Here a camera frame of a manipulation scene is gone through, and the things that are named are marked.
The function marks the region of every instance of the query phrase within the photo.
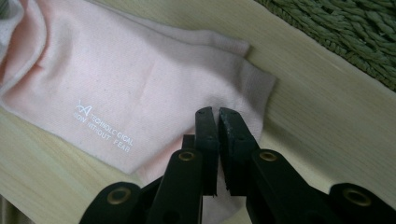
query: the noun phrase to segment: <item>pink fabric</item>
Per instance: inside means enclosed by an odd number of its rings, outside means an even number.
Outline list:
[[[245,41],[78,0],[10,4],[16,13],[0,21],[1,106],[99,160],[154,180],[205,106],[215,116],[239,111],[260,137],[275,79],[243,58]]]

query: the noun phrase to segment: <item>wicker surface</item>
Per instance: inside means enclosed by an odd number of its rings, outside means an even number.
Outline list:
[[[256,0],[396,91],[394,0]]]

